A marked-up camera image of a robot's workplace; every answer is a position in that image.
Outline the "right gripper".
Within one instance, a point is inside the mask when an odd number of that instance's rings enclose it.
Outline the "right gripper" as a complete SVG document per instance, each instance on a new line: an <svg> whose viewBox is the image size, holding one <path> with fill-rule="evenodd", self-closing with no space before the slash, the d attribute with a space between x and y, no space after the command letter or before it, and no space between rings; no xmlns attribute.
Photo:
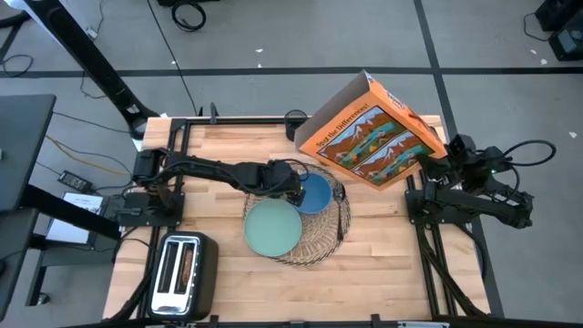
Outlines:
<svg viewBox="0 0 583 328"><path fill-rule="evenodd" d="M457 134L445 148L447 155L444 158L417 158L427 178L453 182L483 177L483 151L476 148L471 137Z"/></svg>

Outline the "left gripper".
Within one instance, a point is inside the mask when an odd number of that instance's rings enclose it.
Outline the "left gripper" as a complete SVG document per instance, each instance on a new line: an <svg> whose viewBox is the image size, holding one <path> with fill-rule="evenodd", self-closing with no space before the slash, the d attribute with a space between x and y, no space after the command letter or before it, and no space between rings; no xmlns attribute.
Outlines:
<svg viewBox="0 0 583 328"><path fill-rule="evenodd" d="M262 194L289 194L289 203L301 206L306 191L302 189L300 174L283 160L270 160L262 172Z"/></svg>

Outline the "blue bowl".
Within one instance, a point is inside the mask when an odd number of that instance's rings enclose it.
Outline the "blue bowl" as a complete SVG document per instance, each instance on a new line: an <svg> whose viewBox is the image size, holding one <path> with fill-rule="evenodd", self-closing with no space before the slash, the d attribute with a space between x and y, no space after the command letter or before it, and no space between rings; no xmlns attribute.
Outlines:
<svg viewBox="0 0 583 328"><path fill-rule="evenodd" d="M301 183L305 195L298 211L306 214L324 211L332 200L332 187L328 180L318 173L304 173L301 174Z"/></svg>

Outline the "green plate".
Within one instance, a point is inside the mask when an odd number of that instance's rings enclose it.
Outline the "green plate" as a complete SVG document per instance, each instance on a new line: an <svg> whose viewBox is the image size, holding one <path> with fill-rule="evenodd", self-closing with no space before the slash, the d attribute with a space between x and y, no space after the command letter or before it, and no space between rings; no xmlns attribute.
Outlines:
<svg viewBox="0 0 583 328"><path fill-rule="evenodd" d="M280 257L299 243L302 219L285 200L261 200L245 214L243 235L247 245L259 255Z"/></svg>

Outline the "metal spoon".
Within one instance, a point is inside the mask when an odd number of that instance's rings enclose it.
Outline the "metal spoon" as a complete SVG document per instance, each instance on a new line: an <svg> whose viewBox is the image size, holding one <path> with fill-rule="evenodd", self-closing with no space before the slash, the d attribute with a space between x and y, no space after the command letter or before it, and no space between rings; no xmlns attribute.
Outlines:
<svg viewBox="0 0 583 328"><path fill-rule="evenodd" d="M337 220L337 240L343 241L343 219L342 219L342 205L345 200L345 187L342 183L337 183L333 189L333 197L338 206L338 220Z"/></svg>

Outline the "orange cereal box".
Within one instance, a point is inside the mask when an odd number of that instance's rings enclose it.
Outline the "orange cereal box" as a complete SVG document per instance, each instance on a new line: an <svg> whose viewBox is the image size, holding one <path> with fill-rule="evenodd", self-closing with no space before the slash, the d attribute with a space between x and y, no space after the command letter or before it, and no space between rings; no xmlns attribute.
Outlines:
<svg viewBox="0 0 583 328"><path fill-rule="evenodd" d="M438 134L364 70L296 128L294 144L376 190L419 170L419 154L446 156Z"/></svg>

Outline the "round woven straw placemat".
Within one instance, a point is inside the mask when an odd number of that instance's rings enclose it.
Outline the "round woven straw placemat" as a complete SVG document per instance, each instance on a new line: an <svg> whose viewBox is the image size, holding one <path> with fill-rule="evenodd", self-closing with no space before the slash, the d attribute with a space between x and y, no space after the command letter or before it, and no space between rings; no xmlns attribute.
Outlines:
<svg viewBox="0 0 583 328"><path fill-rule="evenodd" d="M299 160L287 160L292 168L300 174L318 173L323 175L332 187L332 200L324 211L317 214L306 214L298 211L302 219L302 236L299 243L285 255L280 257L267 257L285 265L308 266L330 257L343 243L343 241L337 240L338 206L333 197L335 185L341 182L331 172L319 166ZM267 199L287 201L284 197L269 198L250 194L246 197L244 203L243 220L245 214L253 205L261 200ZM342 209L344 239L351 224L351 209L346 191Z"/></svg>

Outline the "black mesh pen cup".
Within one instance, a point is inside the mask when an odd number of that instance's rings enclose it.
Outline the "black mesh pen cup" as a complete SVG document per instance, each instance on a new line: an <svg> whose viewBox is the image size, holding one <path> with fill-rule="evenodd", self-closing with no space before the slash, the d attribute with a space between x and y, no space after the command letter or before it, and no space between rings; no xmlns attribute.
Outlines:
<svg viewBox="0 0 583 328"><path fill-rule="evenodd" d="M308 115L302 110L293 109L288 111L283 117L286 138L289 141L294 141L296 130L308 119Z"/></svg>

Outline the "black chrome toaster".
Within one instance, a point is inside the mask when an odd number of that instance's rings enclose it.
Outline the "black chrome toaster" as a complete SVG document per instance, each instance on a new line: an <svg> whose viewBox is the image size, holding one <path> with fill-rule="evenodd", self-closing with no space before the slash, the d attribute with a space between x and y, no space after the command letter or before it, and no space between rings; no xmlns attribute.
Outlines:
<svg viewBox="0 0 583 328"><path fill-rule="evenodd" d="M189 287L179 291L182 256L193 249ZM160 241L151 277L146 308L150 318L161 321L199 321L211 311L218 274L219 246L211 237L195 231L171 231Z"/></svg>

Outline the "black equipment case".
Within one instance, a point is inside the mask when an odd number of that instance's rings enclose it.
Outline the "black equipment case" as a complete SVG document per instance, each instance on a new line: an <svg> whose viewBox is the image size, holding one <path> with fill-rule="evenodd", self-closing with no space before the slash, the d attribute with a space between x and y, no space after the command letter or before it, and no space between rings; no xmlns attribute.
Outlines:
<svg viewBox="0 0 583 328"><path fill-rule="evenodd" d="M548 43L558 61L583 60L583 22L567 23Z"/></svg>
<svg viewBox="0 0 583 328"><path fill-rule="evenodd" d="M535 11L535 17L543 31L556 31L581 8L583 0L545 0Z"/></svg>

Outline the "black power adapter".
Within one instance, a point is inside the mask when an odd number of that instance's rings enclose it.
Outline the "black power adapter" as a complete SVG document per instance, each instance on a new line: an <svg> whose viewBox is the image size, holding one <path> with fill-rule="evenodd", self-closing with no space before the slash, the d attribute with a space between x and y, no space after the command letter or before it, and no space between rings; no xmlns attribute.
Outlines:
<svg viewBox="0 0 583 328"><path fill-rule="evenodd" d="M68 170L64 170L57 178L57 181L80 193L89 193L93 189L93 184L90 181Z"/></svg>

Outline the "black desk support beam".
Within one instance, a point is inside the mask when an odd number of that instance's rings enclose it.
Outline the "black desk support beam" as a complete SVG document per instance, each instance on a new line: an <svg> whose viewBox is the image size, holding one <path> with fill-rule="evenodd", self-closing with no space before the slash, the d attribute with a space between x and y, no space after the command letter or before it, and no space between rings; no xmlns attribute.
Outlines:
<svg viewBox="0 0 583 328"><path fill-rule="evenodd" d="M33 185L25 187L19 204L111 240L118 241L121 236L119 225L114 221L80 208Z"/></svg>

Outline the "black tower stand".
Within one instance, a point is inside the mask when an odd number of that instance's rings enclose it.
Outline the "black tower stand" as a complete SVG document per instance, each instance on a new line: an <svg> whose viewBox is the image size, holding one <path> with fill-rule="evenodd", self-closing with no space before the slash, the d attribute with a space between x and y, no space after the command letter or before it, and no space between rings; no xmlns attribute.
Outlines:
<svg viewBox="0 0 583 328"><path fill-rule="evenodd" d="M133 139L142 140L149 118L159 114L147 108L110 65L94 42L59 0L23 0L25 10L71 55L113 103Z"/></svg>

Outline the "black desk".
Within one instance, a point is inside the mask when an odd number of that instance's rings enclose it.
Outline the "black desk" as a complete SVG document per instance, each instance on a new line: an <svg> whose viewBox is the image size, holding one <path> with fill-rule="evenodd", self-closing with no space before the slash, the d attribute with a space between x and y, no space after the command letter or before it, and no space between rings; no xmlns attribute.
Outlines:
<svg viewBox="0 0 583 328"><path fill-rule="evenodd" d="M55 103L54 95L0 96L0 212L19 206Z"/></svg>

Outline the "black aluminium table frame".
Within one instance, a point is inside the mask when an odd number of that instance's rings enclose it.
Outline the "black aluminium table frame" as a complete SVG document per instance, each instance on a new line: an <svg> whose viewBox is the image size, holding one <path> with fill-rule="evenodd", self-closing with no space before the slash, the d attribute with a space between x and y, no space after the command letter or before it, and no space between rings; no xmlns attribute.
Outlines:
<svg viewBox="0 0 583 328"><path fill-rule="evenodd" d="M295 158L282 118L201 118L177 131L172 146L188 155L224 162ZM339 249L305 267L277 263L254 253L244 242L245 195L224 183L184 178L185 209L178 231L199 231L220 247L217 287L211 315L218 328L228 324L269 328L320 328L431 319L424 267L414 225L407 218L400 181L374 190L333 169L346 188L352 220ZM491 313L473 241L452 225L440 227L449 272L472 303Z"/></svg>

